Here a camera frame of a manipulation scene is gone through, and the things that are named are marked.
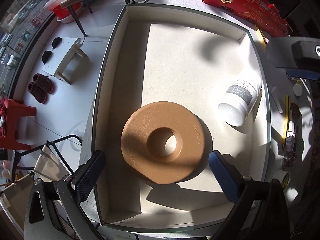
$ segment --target white cap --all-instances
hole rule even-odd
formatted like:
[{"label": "white cap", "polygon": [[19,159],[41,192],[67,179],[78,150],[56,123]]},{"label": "white cap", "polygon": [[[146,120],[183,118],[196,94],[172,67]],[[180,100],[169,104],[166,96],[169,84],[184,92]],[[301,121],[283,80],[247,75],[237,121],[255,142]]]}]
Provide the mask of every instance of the white cap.
[{"label": "white cap", "polygon": [[293,85],[293,93],[297,96],[300,97],[302,95],[302,86],[298,83],[295,83]]},{"label": "white cap", "polygon": [[218,105],[218,111],[225,122],[236,127],[243,125],[247,118],[246,109],[241,104],[232,106],[228,103],[221,103]]}]

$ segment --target wooden leg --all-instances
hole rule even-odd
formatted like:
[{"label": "wooden leg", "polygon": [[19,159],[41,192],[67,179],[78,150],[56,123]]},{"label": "wooden leg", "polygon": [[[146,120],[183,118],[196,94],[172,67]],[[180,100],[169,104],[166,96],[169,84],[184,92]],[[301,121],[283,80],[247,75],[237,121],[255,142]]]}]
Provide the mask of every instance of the wooden leg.
[{"label": "wooden leg", "polygon": [[74,49],[75,49],[76,53],[82,55],[83,57],[87,57],[87,56],[88,56],[88,55],[85,54],[81,49],[79,49],[78,46],[74,46]]},{"label": "wooden leg", "polygon": [[73,17],[73,19],[75,20],[76,24],[78,25],[79,29],[81,30],[82,34],[84,37],[87,37],[87,34],[85,34],[84,29],[79,21],[79,18],[75,12],[75,10],[73,9],[73,7],[70,5],[68,6],[69,12],[71,14],[71,16]]},{"label": "wooden leg", "polygon": [[67,82],[69,85],[71,85],[70,80],[68,80],[62,73],[60,73],[60,72],[58,71],[58,72],[57,72],[57,75],[62,78],[62,79],[60,79],[60,80],[64,80],[64,81]]},{"label": "wooden leg", "polygon": [[88,9],[89,9],[89,12],[92,13],[92,10],[91,10],[91,7],[90,7],[90,3],[88,0],[85,0],[85,2],[87,3],[87,6],[88,6]]}]

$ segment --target knitted slipper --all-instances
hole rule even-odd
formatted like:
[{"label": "knitted slipper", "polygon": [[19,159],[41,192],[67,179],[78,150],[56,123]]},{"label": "knitted slipper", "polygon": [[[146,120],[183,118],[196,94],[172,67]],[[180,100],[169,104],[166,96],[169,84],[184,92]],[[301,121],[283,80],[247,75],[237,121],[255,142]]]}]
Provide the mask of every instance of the knitted slipper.
[{"label": "knitted slipper", "polygon": [[46,76],[42,74],[35,74],[32,78],[33,83],[36,84],[38,87],[40,87],[44,92],[51,93],[54,84],[53,82]]},{"label": "knitted slipper", "polygon": [[29,83],[28,91],[39,103],[43,104],[47,99],[47,94],[33,82]]}]

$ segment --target orange donut-shaped object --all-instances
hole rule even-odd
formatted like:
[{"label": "orange donut-shaped object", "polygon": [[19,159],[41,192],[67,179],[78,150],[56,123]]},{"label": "orange donut-shaped object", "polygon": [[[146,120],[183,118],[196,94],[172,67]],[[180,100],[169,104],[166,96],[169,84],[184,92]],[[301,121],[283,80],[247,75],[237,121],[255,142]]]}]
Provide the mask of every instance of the orange donut-shaped object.
[{"label": "orange donut-shaped object", "polygon": [[[164,145],[174,135],[176,147],[169,155]],[[180,181],[190,175],[204,152],[204,133],[185,107],[155,102],[141,107],[129,118],[121,136],[124,160],[158,184]]]}]

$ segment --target center hole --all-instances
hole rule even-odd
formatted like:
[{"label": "center hole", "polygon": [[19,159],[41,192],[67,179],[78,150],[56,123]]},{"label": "center hole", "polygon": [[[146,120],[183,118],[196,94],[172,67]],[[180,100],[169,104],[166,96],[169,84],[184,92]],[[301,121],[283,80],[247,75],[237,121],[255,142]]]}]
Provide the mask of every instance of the center hole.
[{"label": "center hole", "polygon": [[177,146],[177,140],[171,129],[161,127],[150,134],[147,144],[150,154],[159,158],[172,154]]}]

